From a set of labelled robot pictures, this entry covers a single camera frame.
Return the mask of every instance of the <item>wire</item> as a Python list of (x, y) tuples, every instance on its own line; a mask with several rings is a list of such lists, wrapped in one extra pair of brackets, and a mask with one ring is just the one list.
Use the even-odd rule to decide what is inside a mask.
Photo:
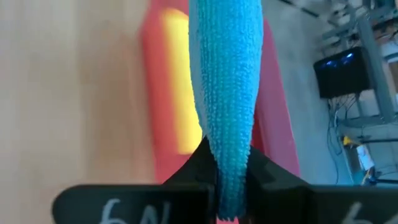
[[(338, 137), (339, 134), (338, 134), (337, 127), (339, 124), (337, 123), (337, 115), (338, 115), (339, 110), (342, 107), (346, 108), (346, 104), (347, 104), (348, 100), (349, 100), (349, 96), (345, 96), (345, 98), (343, 96), (339, 96), (337, 98), (332, 98), (332, 99), (328, 100), (329, 122), (328, 122), (328, 128), (327, 128), (327, 132), (326, 132), (326, 140), (327, 140), (327, 145), (328, 145), (328, 151), (329, 151), (331, 159), (333, 160), (333, 163), (335, 165), (335, 170), (336, 170), (335, 184), (338, 184), (339, 179), (340, 179), (340, 172), (338, 169), (338, 163), (336, 160), (336, 156), (340, 156), (343, 153), (343, 148), (340, 144), (340, 140)], [(334, 130), (335, 130), (336, 143), (338, 144), (338, 146), (335, 146), (335, 144), (332, 141), (331, 128), (334, 128)]]

